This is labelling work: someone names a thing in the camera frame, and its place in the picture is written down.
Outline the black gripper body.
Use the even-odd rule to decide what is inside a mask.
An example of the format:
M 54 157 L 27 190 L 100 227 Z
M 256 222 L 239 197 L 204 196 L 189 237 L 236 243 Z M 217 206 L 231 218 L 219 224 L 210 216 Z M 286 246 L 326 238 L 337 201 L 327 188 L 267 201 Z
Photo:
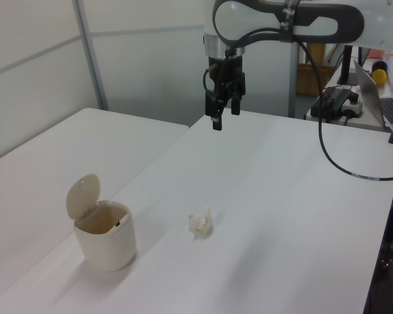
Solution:
M 214 87 L 219 84 L 236 83 L 238 86 L 244 86 L 244 73 L 242 70 L 242 56 L 225 60 L 208 58 L 209 66 L 215 65 L 210 71 L 210 78 L 214 82 Z

